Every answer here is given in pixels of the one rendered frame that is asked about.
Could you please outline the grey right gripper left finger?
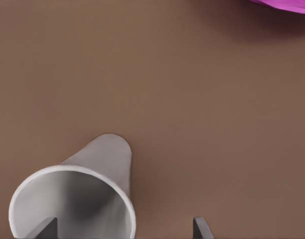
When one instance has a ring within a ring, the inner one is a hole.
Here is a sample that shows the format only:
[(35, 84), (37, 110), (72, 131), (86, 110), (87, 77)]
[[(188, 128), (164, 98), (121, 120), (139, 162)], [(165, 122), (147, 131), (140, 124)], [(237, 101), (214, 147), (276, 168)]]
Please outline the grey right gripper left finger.
[(26, 239), (58, 239), (58, 219), (48, 217), (38, 224), (28, 235)]

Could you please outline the white IKEA cup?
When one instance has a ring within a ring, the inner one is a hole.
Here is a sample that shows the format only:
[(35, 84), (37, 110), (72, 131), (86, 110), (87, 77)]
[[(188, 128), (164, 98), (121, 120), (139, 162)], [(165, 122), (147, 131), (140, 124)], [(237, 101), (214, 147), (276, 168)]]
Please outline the white IKEA cup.
[(128, 142), (103, 134), (62, 163), (36, 171), (10, 201), (12, 235), (32, 239), (56, 219), (59, 239), (134, 239), (131, 164)]

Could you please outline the magenta tray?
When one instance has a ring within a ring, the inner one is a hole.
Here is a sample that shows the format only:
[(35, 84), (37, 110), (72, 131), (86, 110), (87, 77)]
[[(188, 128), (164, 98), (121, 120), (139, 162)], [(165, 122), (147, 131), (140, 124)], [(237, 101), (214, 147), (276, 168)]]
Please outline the magenta tray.
[(250, 1), (280, 10), (305, 14), (305, 0), (250, 0)]

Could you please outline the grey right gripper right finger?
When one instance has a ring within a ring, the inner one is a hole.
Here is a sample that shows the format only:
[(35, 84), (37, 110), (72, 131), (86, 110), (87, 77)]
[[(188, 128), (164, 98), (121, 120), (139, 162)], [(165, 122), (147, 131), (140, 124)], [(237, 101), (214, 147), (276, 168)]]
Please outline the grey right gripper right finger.
[(193, 218), (193, 239), (214, 239), (214, 235), (203, 217)]

